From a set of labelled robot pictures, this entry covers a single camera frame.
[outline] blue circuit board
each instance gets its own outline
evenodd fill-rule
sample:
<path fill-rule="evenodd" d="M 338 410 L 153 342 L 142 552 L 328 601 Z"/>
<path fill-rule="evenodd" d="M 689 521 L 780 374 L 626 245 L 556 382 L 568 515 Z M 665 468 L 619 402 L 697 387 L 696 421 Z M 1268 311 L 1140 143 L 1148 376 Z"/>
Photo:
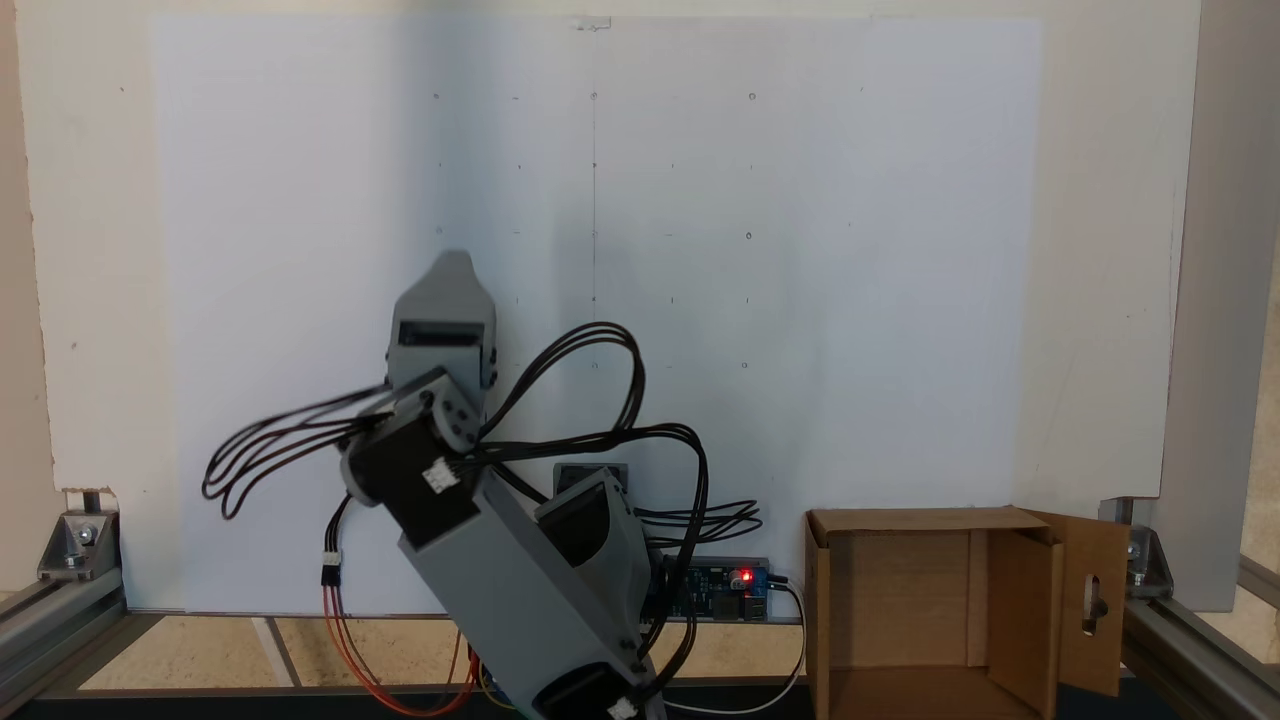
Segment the blue circuit board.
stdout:
<path fill-rule="evenodd" d="M 769 619 L 769 564 L 765 560 L 695 557 L 686 582 L 699 621 L 767 623 Z M 682 601 L 671 609 L 673 619 L 687 614 Z"/>

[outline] open cardboard box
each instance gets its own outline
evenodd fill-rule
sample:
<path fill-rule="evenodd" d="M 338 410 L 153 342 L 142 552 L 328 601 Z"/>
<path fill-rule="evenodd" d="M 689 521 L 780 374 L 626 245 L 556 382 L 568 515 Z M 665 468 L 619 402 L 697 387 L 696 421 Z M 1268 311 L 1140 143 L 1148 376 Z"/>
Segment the open cardboard box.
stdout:
<path fill-rule="evenodd" d="M 818 720 L 1053 717 L 1115 696 L 1129 528 L 1018 507 L 812 510 Z"/>

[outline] gray robotic arm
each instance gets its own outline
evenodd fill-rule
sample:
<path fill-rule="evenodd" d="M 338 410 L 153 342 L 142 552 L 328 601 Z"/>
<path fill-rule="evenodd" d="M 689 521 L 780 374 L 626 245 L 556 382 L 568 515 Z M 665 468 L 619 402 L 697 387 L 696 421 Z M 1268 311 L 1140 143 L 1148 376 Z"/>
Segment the gray robotic arm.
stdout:
<path fill-rule="evenodd" d="M 443 254 L 396 304 L 388 419 L 342 452 L 347 489 L 384 505 L 399 548 L 529 717 L 664 720 L 645 701 L 640 609 L 650 557 L 618 480 L 596 473 L 530 518 L 463 462 L 497 379 L 497 314 L 466 252 Z"/>

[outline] wire connector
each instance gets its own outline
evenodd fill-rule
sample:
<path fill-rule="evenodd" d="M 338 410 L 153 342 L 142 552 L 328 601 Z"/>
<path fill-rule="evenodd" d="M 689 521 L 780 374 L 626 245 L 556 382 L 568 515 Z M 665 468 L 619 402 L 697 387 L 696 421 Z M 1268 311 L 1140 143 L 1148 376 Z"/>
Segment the wire connector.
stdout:
<path fill-rule="evenodd" d="M 338 565 L 325 565 L 324 569 L 320 570 L 320 587 L 342 587 L 342 568 Z"/>
<path fill-rule="evenodd" d="M 618 702 L 614 702 L 613 707 L 609 708 L 609 717 L 612 720 L 631 720 L 637 715 L 640 715 L 640 711 L 625 697 L 620 697 Z"/>
<path fill-rule="evenodd" d="M 321 555 L 320 587 L 337 588 L 342 585 L 342 551 L 326 550 Z"/>

